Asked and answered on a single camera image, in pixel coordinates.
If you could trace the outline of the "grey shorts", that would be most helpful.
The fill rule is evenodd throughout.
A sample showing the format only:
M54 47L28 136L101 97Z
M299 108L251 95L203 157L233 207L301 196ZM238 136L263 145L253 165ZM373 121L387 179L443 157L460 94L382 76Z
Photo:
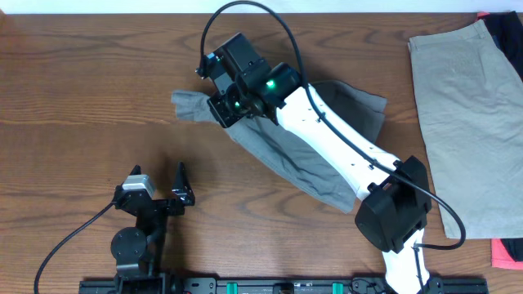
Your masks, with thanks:
M385 120L387 98L339 80L313 82L323 101L370 142ZM313 198L348 213L355 192L341 175L305 141L266 118L242 118L224 130L256 159Z

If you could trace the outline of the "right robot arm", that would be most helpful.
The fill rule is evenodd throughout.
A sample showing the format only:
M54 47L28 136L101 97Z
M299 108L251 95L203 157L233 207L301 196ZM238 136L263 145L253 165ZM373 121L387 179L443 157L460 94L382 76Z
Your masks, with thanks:
M401 162L344 122L285 63L271 68L255 56L236 61L205 56L203 77L217 94L209 100L223 127L241 118L265 117L305 141L349 184L361 206L355 224L383 255L386 281L397 293L423 293L430 278L422 237L431 200L427 172L415 158Z

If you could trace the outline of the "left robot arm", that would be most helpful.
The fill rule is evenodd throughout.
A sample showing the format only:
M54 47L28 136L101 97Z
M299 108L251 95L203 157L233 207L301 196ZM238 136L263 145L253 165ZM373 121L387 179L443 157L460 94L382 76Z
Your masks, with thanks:
M168 218L182 216L195 205L194 192L184 163L177 164L168 199L153 199L152 180L136 165L126 180L115 188L114 206L136 217L133 227L121 229L110 250L116 260L114 278L117 293L182 293L183 286L160 270Z

